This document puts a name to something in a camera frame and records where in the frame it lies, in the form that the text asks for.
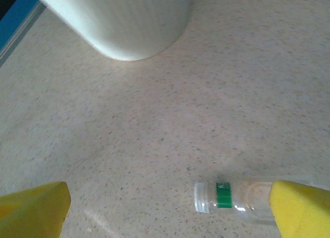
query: green label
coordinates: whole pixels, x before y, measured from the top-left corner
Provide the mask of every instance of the green label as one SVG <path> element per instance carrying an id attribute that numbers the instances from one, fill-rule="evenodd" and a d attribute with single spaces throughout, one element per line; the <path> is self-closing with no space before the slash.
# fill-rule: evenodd
<path id="1" fill-rule="evenodd" d="M 232 192 L 230 183 L 217 183 L 218 208 L 232 208 Z"/>

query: beige speckled surface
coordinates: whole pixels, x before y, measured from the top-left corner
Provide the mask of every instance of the beige speckled surface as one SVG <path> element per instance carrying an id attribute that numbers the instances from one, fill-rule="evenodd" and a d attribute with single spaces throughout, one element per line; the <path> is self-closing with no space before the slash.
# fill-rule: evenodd
<path id="1" fill-rule="evenodd" d="M 67 237 L 279 237 L 196 213 L 221 175 L 330 178 L 329 0 L 194 0 L 185 33 L 107 59 L 46 10 L 0 68 L 0 194 L 65 180 Z"/>

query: white bottle cap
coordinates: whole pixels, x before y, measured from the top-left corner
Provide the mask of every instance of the white bottle cap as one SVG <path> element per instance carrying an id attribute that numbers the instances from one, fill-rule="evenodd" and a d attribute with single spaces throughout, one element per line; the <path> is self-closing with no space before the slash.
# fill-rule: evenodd
<path id="1" fill-rule="evenodd" d="M 195 209 L 198 212 L 210 213 L 207 196 L 207 182 L 198 182 L 195 184 L 194 197 Z"/>

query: clear plastic bottle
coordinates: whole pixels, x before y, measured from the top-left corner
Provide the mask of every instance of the clear plastic bottle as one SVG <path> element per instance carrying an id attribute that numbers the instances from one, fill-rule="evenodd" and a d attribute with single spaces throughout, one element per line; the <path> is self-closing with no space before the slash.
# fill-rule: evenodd
<path id="1" fill-rule="evenodd" d="M 247 223 L 276 225 L 268 202 L 275 180 L 312 185 L 310 176 L 251 177 L 222 183 L 199 182 L 194 189 L 195 208 L 203 213 L 234 213 Z"/>

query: blue edge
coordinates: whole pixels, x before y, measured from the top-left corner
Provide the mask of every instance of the blue edge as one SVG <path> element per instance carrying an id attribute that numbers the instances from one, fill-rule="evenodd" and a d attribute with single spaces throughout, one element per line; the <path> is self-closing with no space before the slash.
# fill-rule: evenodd
<path id="1" fill-rule="evenodd" d="M 6 45 L 37 2 L 38 0 L 16 0 L 10 7 L 0 20 L 0 49 Z"/>

